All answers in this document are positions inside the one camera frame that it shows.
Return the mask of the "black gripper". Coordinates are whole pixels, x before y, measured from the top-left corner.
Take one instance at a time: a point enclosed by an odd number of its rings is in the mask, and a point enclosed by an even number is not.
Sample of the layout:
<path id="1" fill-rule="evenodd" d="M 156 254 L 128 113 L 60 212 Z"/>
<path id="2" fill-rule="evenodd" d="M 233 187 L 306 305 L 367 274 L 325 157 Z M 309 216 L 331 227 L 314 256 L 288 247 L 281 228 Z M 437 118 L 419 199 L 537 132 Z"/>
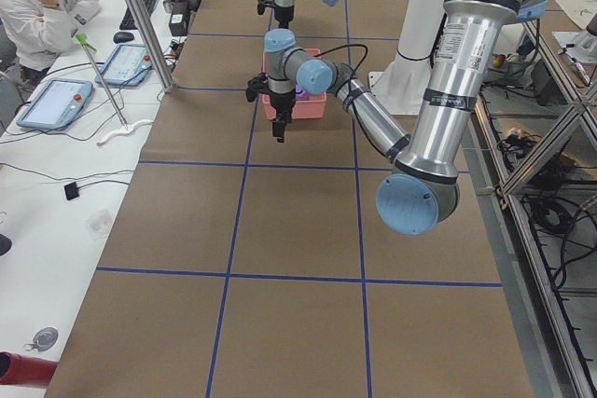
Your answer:
<path id="1" fill-rule="evenodd" d="M 247 82 L 245 96 L 248 102 L 254 102 L 258 94 L 270 97 L 270 105 L 276 111 L 276 117 L 271 122 L 272 136 L 278 143 L 285 141 L 287 122 L 292 121 L 292 112 L 296 104 L 295 87 L 293 81 L 274 79 L 264 72 Z"/>
<path id="2" fill-rule="evenodd" d="M 267 8 L 272 8 L 279 28 L 288 28 L 294 19 L 295 0 L 257 0 L 257 14 L 263 15 Z"/>

